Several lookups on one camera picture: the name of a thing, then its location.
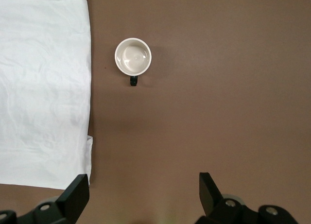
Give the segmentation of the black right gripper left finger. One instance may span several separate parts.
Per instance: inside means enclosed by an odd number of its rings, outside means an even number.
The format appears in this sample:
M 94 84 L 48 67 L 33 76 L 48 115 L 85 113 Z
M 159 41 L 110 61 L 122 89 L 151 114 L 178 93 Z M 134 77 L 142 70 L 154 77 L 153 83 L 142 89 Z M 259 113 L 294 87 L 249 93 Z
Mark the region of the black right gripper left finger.
M 12 210 L 2 210 L 0 222 L 2 224 L 74 224 L 88 201 L 88 176 L 80 174 L 55 201 L 43 202 L 19 217 Z

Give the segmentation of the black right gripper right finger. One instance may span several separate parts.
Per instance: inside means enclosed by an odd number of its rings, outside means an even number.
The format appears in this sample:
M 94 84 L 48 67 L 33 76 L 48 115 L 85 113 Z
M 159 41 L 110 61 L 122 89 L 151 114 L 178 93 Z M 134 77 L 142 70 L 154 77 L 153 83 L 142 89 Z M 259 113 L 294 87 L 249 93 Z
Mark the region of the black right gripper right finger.
M 285 209 L 263 205 L 253 211 L 234 198 L 220 193 L 211 175 L 199 174 L 199 197 L 205 215 L 197 224 L 296 224 L 297 220 Z

